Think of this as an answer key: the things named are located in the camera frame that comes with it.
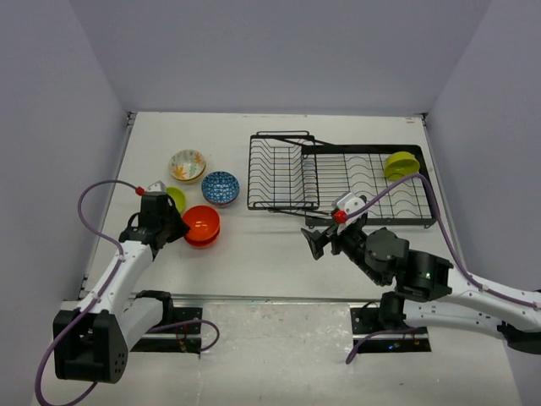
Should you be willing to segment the lime green bowl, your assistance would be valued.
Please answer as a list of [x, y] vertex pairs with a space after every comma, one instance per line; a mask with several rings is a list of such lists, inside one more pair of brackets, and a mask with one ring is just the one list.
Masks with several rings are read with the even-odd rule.
[[390, 181], [397, 181], [410, 174], [417, 173], [420, 162], [410, 152], [398, 151], [385, 159], [384, 176]]
[[184, 192], [182, 192], [181, 189], [172, 186], [166, 187], [166, 192], [173, 199], [178, 212], [183, 214], [187, 204]]

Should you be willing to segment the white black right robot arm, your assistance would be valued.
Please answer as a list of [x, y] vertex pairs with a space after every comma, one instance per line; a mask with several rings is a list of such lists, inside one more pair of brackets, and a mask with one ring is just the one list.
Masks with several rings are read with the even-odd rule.
[[326, 246], [344, 254], [374, 284], [391, 286], [376, 313], [361, 319], [371, 325], [369, 337], [414, 334], [429, 326], [478, 332], [504, 341], [526, 354], [540, 353], [540, 293], [505, 288], [462, 273], [448, 260], [413, 250], [387, 228], [366, 233], [365, 217], [347, 228], [322, 232], [304, 229], [312, 256]]

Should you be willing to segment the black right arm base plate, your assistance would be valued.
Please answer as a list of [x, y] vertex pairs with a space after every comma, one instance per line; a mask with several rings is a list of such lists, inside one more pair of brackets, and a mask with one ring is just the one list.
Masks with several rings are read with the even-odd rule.
[[[378, 310], [375, 302], [350, 308], [353, 345], [371, 333], [384, 330], [378, 320]], [[380, 334], [369, 338], [358, 348], [358, 354], [429, 353], [431, 351], [426, 327], [408, 334]]]

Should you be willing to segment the orange bowl front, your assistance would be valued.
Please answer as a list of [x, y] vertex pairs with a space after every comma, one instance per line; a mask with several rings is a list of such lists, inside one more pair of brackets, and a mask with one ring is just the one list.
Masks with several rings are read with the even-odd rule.
[[215, 236], [213, 239], [208, 239], [206, 241], [194, 241], [194, 240], [189, 239], [189, 238], [184, 239], [184, 241], [190, 247], [198, 249], [198, 250], [203, 250], [203, 249], [210, 248], [213, 244], [216, 243], [217, 240], [218, 240], [218, 236]]

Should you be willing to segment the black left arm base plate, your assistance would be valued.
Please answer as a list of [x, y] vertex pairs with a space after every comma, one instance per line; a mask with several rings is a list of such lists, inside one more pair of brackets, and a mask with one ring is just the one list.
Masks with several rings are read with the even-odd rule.
[[[159, 326], [181, 321], [201, 319], [203, 308], [196, 306], [173, 306]], [[174, 326], [163, 332], [142, 337], [131, 349], [132, 353], [200, 354], [202, 347], [201, 325]]]

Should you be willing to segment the white floral leaf bowl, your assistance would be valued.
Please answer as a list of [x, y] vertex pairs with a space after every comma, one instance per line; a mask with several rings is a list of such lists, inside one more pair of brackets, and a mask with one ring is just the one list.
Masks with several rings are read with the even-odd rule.
[[187, 149], [174, 154], [168, 163], [169, 174], [180, 182], [192, 182], [206, 170], [204, 156], [196, 150]]

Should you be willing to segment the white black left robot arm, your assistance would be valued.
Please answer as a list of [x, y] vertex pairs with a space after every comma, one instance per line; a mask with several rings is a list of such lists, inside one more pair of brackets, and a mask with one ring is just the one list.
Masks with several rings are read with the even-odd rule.
[[117, 252], [98, 283], [74, 310], [59, 311], [53, 321], [57, 378], [116, 383], [129, 351], [150, 329], [167, 332], [174, 326], [168, 292], [132, 292], [159, 250], [188, 231], [167, 193], [142, 194], [139, 212], [121, 232]]

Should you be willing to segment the orange bowl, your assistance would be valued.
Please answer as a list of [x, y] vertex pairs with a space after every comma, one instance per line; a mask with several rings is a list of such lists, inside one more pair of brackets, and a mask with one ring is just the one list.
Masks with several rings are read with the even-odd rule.
[[186, 210], [183, 221], [189, 226], [185, 238], [202, 243], [215, 237], [221, 227], [221, 218], [211, 206], [198, 205]]
[[203, 250], [203, 249], [210, 248], [213, 244], [216, 243], [217, 240], [218, 240], [218, 236], [215, 236], [213, 239], [208, 239], [206, 241], [194, 241], [194, 240], [189, 239], [189, 238], [184, 239], [184, 241], [190, 247], [198, 249], [198, 250]]

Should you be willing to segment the blue white patterned bowl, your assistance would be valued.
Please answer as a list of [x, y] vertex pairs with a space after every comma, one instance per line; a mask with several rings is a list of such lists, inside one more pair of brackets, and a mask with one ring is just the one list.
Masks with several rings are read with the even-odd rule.
[[234, 202], [240, 193], [240, 183], [229, 172], [214, 171], [205, 176], [201, 183], [203, 197], [215, 206], [226, 206]]

